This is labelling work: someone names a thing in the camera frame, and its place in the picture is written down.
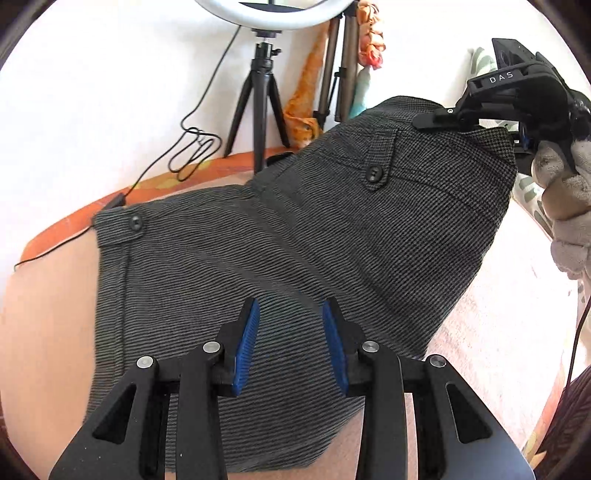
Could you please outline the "right hand grey glove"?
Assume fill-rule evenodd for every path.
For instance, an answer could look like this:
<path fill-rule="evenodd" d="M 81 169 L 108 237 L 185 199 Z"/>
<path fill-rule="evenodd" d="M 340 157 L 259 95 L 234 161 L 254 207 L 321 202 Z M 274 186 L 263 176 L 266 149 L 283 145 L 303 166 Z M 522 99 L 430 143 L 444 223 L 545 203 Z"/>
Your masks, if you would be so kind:
<path fill-rule="evenodd" d="M 560 147 L 543 142 L 532 163 L 532 176 L 544 189 L 542 206 L 552 221 L 552 257 L 573 279 L 590 279 L 590 142 L 571 146 L 575 172 Z"/>

